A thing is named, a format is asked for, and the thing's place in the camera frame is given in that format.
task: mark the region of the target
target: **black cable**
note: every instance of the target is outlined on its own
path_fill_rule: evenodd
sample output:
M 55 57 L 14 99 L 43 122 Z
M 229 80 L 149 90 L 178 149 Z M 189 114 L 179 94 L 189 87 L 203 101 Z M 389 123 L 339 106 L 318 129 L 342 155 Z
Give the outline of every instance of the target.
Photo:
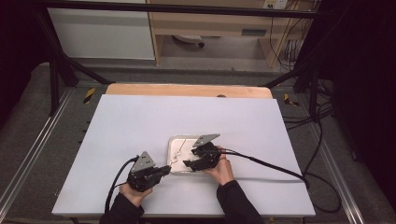
M 136 162 L 138 159 L 139 159 L 139 156 L 136 156 L 135 158 L 128 160 L 127 162 L 125 162 L 125 163 L 122 165 L 121 169 L 119 170 L 119 173 L 116 175 L 116 178 L 115 178 L 114 181 L 113 181 L 113 184 L 111 185 L 110 190 L 108 191 L 108 195 L 107 195 L 107 199 L 106 199 L 106 204 L 105 204 L 105 212 L 108 212 L 108 210 L 110 209 L 111 197 L 113 196 L 113 191 L 114 191 L 114 189 L 115 189 L 117 186 L 119 186 L 119 185 L 116 186 L 116 183 L 117 183 L 117 180 L 119 179 L 119 177 L 120 177 L 120 175 L 121 175 L 123 169 L 124 169 L 125 166 L 127 166 L 129 163 L 131 163 L 131 162 Z
M 321 109 L 324 105 L 326 105 L 326 104 L 323 104 L 323 105 L 321 105 L 321 106 L 318 108 L 318 113 L 317 113 L 318 115 L 320 114 L 320 109 Z M 320 149 L 320 145 L 321 145 L 322 138 L 323 138 L 323 128 L 322 128 L 322 125 L 321 125 L 321 122 L 320 122 L 320 116 L 318 116 L 318 126 L 319 126 L 319 131 L 320 131 L 319 140 L 318 140 L 318 146 L 317 146 L 317 148 L 315 148 L 315 151 L 314 151 L 314 154 L 313 154 L 312 157 L 311 157 L 311 160 L 310 160 L 309 163 L 306 165 L 306 167 L 305 167 L 305 169 L 304 169 L 304 171 L 303 171 L 303 175 L 304 175 L 306 172 L 308 172 L 309 167 L 311 166 L 312 162 L 314 161 L 314 158 L 317 156 L 317 154 L 318 154 L 318 152 L 319 152 L 319 149 Z
M 333 113 L 333 109 L 331 107 L 326 108 L 326 111 L 322 112 L 320 115 L 318 115 L 317 119 L 323 119 L 323 118 L 331 115 L 332 113 Z M 311 121 L 314 121 L 314 120 L 315 120 L 314 118 L 307 118 L 307 119 L 302 119 L 302 120 L 286 120 L 285 123 L 299 123 L 298 125 L 287 128 L 287 131 L 290 131 L 292 129 L 298 128 L 298 127 L 305 125 L 305 124 L 307 124 Z
M 289 70 L 288 68 L 285 68 L 285 66 L 287 66 L 287 65 L 286 65 L 286 64 L 283 64 L 283 63 L 280 61 L 279 57 L 277 56 L 277 54 L 276 54 L 276 52 L 275 52 L 275 50 L 274 50 L 274 47 L 272 46 L 272 29 L 273 29 L 273 26 L 274 26 L 274 17 L 271 18 L 271 28 L 270 28 L 270 47 L 271 47 L 271 50 L 272 50 L 272 52 L 275 54 L 276 60 L 279 62 L 279 65 L 280 65 L 282 68 L 284 68 L 284 69 L 286 69 L 286 70 Z
M 274 170 L 278 170 L 278 171 L 283 172 L 283 173 L 286 173 L 286 174 L 288 174 L 288 175 L 293 175 L 293 176 L 295 176 L 295 177 L 297 177 L 297 178 L 303 180 L 304 183 L 305 183 L 306 188 L 309 189 L 309 183 L 308 183 L 308 181 L 307 181 L 302 175 L 296 174 L 296 173 L 294 173 L 293 171 L 284 169 L 284 168 L 282 168 L 282 167 L 275 166 L 275 165 L 273 165 L 273 164 L 271 164 L 271 163 L 268 163 L 268 162 L 265 162 L 265 161 L 261 161 L 261 160 L 259 160 L 259 159 L 254 158 L 254 157 L 249 157 L 249 156 L 243 155 L 243 154 L 241 154 L 241 153 L 239 153 L 239 152 L 236 152 L 236 151 L 233 151 L 233 150 L 230 150 L 230 149 L 227 149 L 227 148 L 224 148 L 224 150 L 229 150 L 229 151 L 231 151 L 231 152 L 221 152 L 221 154 L 235 155 L 235 156 L 243 157 L 243 158 L 249 159 L 249 160 L 251 160 L 251 161 L 255 161 L 255 162 L 257 162 L 257 163 L 260 164 L 260 165 L 267 166 L 267 167 L 269 167 L 269 168 L 272 168 L 272 169 L 274 169 Z
M 334 191 L 334 193 L 335 193 L 335 195 L 337 196 L 337 199 L 338 199 L 338 200 L 337 200 L 337 201 L 338 201 L 337 207 L 334 208 L 334 209 L 327 210 L 327 209 L 321 208 L 321 207 L 319 207 L 318 205 L 312 203 L 312 204 L 314 205 L 314 207 L 316 207 L 318 210 L 320 210 L 320 211 L 322 211 L 322 212 L 325 212 L 325 213 L 337 213 L 337 212 L 341 209 L 341 207 L 342 207 L 342 203 L 341 203 L 342 199 L 341 199 L 340 193 L 339 193 L 338 190 L 335 188 L 335 186 L 334 186 L 332 183 L 330 183 L 329 181 L 325 180 L 324 178 L 322 178 L 322 177 L 320 177 L 320 176 L 318 176 L 318 175 L 314 175 L 314 174 L 308 173 L 308 172 L 305 173 L 305 176 L 307 176 L 307 175 L 311 175 L 311 176 L 313 176 L 313 177 L 315 177 L 315 178 L 317 178 L 317 179 L 323 181 L 324 183 L 326 183 L 330 188 L 332 188 L 332 190 Z
M 314 161 L 315 157 L 318 155 L 318 152 L 319 152 L 319 149 L 320 149 L 320 145 L 321 145 L 321 142 L 322 142 L 322 139 L 323 139 L 323 128 L 322 128 L 322 125 L 321 125 L 320 120 L 321 120 L 322 118 L 324 118 L 323 116 L 327 116 L 326 114 L 332 113 L 332 107 L 328 107 L 328 108 L 325 108 L 325 109 L 322 110 L 322 107 L 325 106 L 325 105 L 328 105 L 329 103 L 330 103 L 330 102 L 327 102 L 327 103 L 325 103 L 325 104 L 322 104 L 322 105 L 318 108 L 318 113 L 317 113 L 317 114 L 318 114 L 318 117 L 316 118 L 317 121 L 318 121 L 318 126 L 319 126 L 319 131 L 320 131 L 319 140 L 318 140 L 318 145 L 317 145 L 317 147 L 315 148 L 315 151 L 314 151 L 314 153 L 313 153 L 311 159 L 309 160 L 308 164 L 305 166 L 305 169 L 304 169 L 304 171 L 303 171 L 303 177 L 306 178 L 307 175 L 313 176 L 313 177 L 315 177 L 315 178 L 317 178 L 317 179 L 323 181 L 323 182 L 326 183 L 330 188 L 332 188 L 332 190 L 335 192 L 335 195 L 336 195 L 337 200 L 338 200 L 338 204 L 337 204 L 337 207 L 336 207 L 336 208 L 329 210 L 329 209 L 321 208 L 320 206 L 316 205 L 315 203 L 312 203 L 312 204 L 313 204 L 313 206 L 314 206 L 315 208 L 317 208 L 318 210 L 320 210 L 320 211 L 322 211 L 322 212 L 326 212 L 326 213 L 336 213 L 336 212 L 338 212 L 338 211 L 341 209 L 341 207 L 342 207 L 342 203 L 341 203 L 342 199 L 341 199 L 341 196 L 340 196 L 338 190 L 337 190 L 337 189 L 335 188 L 335 186 L 334 186 L 332 183 L 330 183 L 329 181 L 325 180 L 324 178 L 322 178 L 322 177 L 320 177 L 320 176 L 318 176 L 318 175 L 314 175 L 314 174 L 308 172 L 309 167 L 311 166 L 311 164 L 312 164 L 312 162 Z

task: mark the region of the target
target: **sleeve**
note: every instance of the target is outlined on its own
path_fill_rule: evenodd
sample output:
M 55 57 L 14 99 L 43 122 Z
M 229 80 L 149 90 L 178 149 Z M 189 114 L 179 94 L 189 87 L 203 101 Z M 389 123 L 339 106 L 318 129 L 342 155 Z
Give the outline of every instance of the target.
M 100 224 L 135 224 L 145 213 L 143 207 L 136 207 L 122 194 L 117 195 L 110 210 L 100 218 Z
M 248 200 L 236 180 L 219 186 L 217 191 L 220 206 L 225 214 L 225 223 L 264 223 L 259 212 Z

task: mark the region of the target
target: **white table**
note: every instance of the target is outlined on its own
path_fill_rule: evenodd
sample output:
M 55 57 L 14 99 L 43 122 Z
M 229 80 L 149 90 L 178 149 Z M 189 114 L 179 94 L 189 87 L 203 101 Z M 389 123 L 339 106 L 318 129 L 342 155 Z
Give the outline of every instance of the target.
M 101 216 L 121 166 L 148 152 L 157 166 L 177 134 L 220 133 L 213 142 L 300 174 L 276 100 L 103 95 L 52 210 Z M 309 217 L 315 211 L 298 178 L 229 156 L 235 178 L 262 216 Z M 124 182 L 132 165 L 121 174 Z M 145 199 L 145 217 L 218 217 L 217 184 L 205 174 L 168 175 Z

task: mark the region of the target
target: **person's hand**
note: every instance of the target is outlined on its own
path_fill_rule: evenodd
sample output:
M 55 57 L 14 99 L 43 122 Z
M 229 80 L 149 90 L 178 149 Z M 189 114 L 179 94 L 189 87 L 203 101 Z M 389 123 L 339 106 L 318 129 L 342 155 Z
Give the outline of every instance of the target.
M 120 193 L 125 196 L 134 206 L 139 207 L 143 202 L 146 196 L 148 196 L 152 192 L 151 189 L 147 189 L 144 192 L 139 192 L 135 189 L 132 189 L 129 184 L 120 185 Z
M 205 170 L 205 173 L 212 175 L 222 186 L 233 180 L 233 168 L 227 160 L 225 154 L 221 154 L 218 165 L 215 168 Z

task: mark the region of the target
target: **gray floor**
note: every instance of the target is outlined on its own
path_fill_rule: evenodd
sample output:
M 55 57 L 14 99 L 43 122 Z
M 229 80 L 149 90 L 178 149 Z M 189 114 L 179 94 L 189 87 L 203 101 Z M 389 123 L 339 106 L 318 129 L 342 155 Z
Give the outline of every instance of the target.
M 233 47 L 223 49 L 221 44 Z M 224 50 L 227 50 L 227 57 L 222 54 Z M 257 51 L 257 41 L 251 38 L 238 40 L 209 37 L 205 42 L 205 47 L 198 49 L 195 46 L 177 43 L 169 37 L 165 39 L 163 58 L 163 64 L 160 66 L 150 63 L 136 63 L 136 65 L 128 62 L 125 63 L 126 65 L 119 65 L 118 68 L 115 68 L 115 64 L 119 62 L 111 62 L 107 67 L 97 64 L 92 70 L 104 77 L 124 82 L 247 86 L 257 86 L 280 76 L 278 71 L 262 66 L 265 63 L 264 58 Z M 56 201 L 55 194 L 62 188 L 68 170 L 78 152 L 79 141 L 83 140 L 84 130 L 89 128 L 87 121 L 91 120 L 100 95 L 106 91 L 106 86 L 95 85 L 96 91 L 92 100 L 88 104 L 83 104 L 83 99 L 89 89 L 87 86 L 93 83 L 89 78 L 80 76 L 86 81 L 85 84 L 73 90 L 70 102 L 38 156 L 35 166 L 14 204 L 10 207 L 5 223 L 11 221 L 71 223 L 66 218 L 56 217 L 50 212 Z M 273 89 L 273 95 L 279 102 L 283 116 L 303 117 L 305 113 L 301 106 L 285 105 L 283 102 L 285 92 L 289 93 L 292 99 L 297 99 L 290 88 L 292 82 L 293 80 L 290 80 L 282 84 L 281 87 Z M 24 156 L 44 126 L 49 112 L 49 71 L 48 68 L 42 66 L 33 72 L 28 88 L 0 132 L 0 176 L 2 176 L 0 192 L 6 189 L 17 172 Z M 323 128 L 326 142 L 364 220 L 367 223 L 396 223 L 394 211 L 390 208 L 366 166 L 351 159 L 349 146 L 338 125 L 337 118 L 327 117 L 324 119 Z M 299 165 L 304 169 L 317 145 L 312 129 L 309 125 L 305 125 L 289 131 L 289 134 Z M 314 160 L 310 171 L 330 180 L 328 171 L 319 155 Z M 313 203 L 328 209 L 334 208 L 336 198 L 332 191 L 320 181 L 315 179 L 310 181 L 312 182 L 310 196 Z M 151 221 L 165 223 L 165 220 Z M 182 221 L 182 223 L 191 223 L 191 220 Z M 299 221 L 295 218 L 277 218 L 275 223 L 299 223 Z M 349 223 L 343 209 L 335 214 L 317 210 L 317 215 L 309 217 L 306 222 Z

